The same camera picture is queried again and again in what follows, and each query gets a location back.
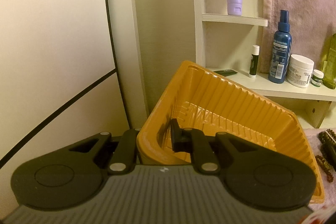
orange plastic container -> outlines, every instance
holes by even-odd
[[[171,148],[171,118],[205,135],[226,131],[300,160],[315,172],[312,202],[324,201],[321,174],[295,114],[252,90],[184,61],[137,137],[144,164],[181,165],[190,155]]]

shelf board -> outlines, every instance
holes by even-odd
[[[336,101],[336,90],[331,90],[324,85],[318,88],[310,84],[307,88],[298,88],[287,81],[282,84],[275,84],[268,80],[268,75],[265,73],[260,73],[255,79],[252,79],[248,77],[248,72],[244,71],[227,78],[263,96]]]
[[[268,26],[268,20],[260,17],[243,17],[222,14],[202,14],[202,21],[208,22],[228,22],[247,25]]]

white logo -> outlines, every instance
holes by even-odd
[[[166,173],[169,171],[169,169],[167,167],[162,167],[161,169],[159,169],[162,173]]]

spray bottle cap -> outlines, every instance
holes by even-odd
[[[278,23],[278,30],[281,32],[289,32],[289,13],[287,10],[280,10],[280,21]]]

yellow-green bottle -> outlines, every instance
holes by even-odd
[[[325,68],[323,84],[330,88],[336,88],[336,34],[333,35],[330,42],[327,67]]]

